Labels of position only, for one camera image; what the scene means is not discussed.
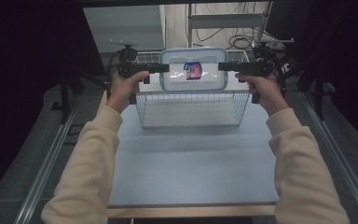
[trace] container lid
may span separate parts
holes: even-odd
[[[227,62],[222,48],[165,49],[160,62],[170,65],[170,72],[160,74],[165,91],[220,91],[227,85],[227,72],[217,65]]]

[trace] sleeve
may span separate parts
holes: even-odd
[[[291,108],[271,116],[267,125],[277,158],[277,223],[350,223],[310,129],[300,124]]]
[[[84,126],[54,197],[43,209],[45,223],[107,223],[121,123],[118,112],[103,106]]]

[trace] sleeve cuff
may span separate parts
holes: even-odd
[[[118,129],[123,123],[123,118],[116,110],[107,105],[103,105],[93,122],[106,127],[114,133],[118,133]]]
[[[293,108],[284,109],[273,114],[267,120],[267,125],[272,136],[290,129],[302,127]]]

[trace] dark background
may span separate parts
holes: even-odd
[[[304,62],[326,32],[340,1],[278,1],[268,31],[294,37],[290,48]],[[358,130],[358,1],[322,52],[325,80],[336,88],[337,108]],[[0,179],[21,148],[59,73],[103,75],[103,66],[80,5],[0,1]]]

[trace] red and blue label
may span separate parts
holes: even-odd
[[[185,63],[183,69],[186,71],[186,80],[201,79],[202,77],[201,63]]]

